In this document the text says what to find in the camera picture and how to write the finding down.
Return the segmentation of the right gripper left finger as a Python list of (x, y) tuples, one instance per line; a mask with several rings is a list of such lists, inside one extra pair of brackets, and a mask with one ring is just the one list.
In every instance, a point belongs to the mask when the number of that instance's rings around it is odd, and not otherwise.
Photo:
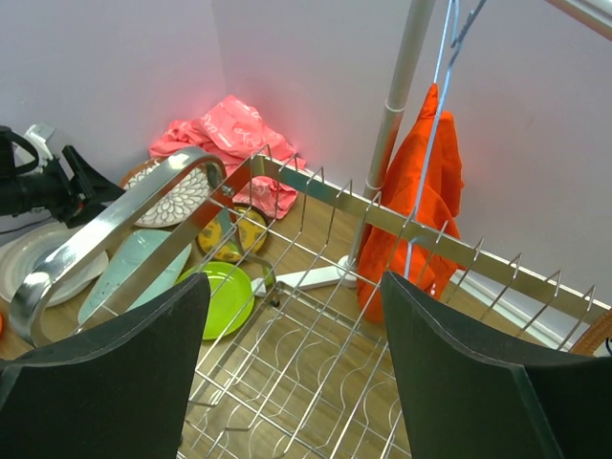
[(4, 458), (174, 458), (208, 315), (204, 273), (1, 362)]

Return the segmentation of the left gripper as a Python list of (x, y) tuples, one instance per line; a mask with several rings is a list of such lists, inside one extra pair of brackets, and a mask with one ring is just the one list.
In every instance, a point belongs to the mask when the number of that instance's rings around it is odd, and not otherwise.
[(66, 145), (62, 153), (73, 177), (59, 162), (49, 162), (41, 179), (43, 203), (55, 220), (75, 228), (88, 222), (88, 206), (116, 201), (125, 190), (91, 167), (72, 145)]

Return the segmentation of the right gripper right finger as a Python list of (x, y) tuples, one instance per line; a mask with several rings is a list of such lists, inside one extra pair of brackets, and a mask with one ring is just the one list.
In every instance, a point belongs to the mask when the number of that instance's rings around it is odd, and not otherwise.
[(512, 337), (382, 276), (387, 339), (415, 458), (607, 458), (611, 360)]

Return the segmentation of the large floral brown-rim plate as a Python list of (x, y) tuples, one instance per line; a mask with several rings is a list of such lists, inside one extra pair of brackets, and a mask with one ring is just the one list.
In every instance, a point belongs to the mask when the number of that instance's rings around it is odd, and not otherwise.
[(611, 338), (611, 311), (597, 318), (570, 348), (570, 353), (595, 356), (606, 339)]

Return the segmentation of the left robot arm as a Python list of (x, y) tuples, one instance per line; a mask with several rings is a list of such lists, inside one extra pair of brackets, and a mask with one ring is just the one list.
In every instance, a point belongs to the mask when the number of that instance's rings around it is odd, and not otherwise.
[(19, 135), (1, 127), (1, 214), (17, 217), (46, 209), (71, 229), (118, 200), (124, 190), (90, 166), (70, 144), (56, 156), (47, 146), (55, 130), (35, 124)]

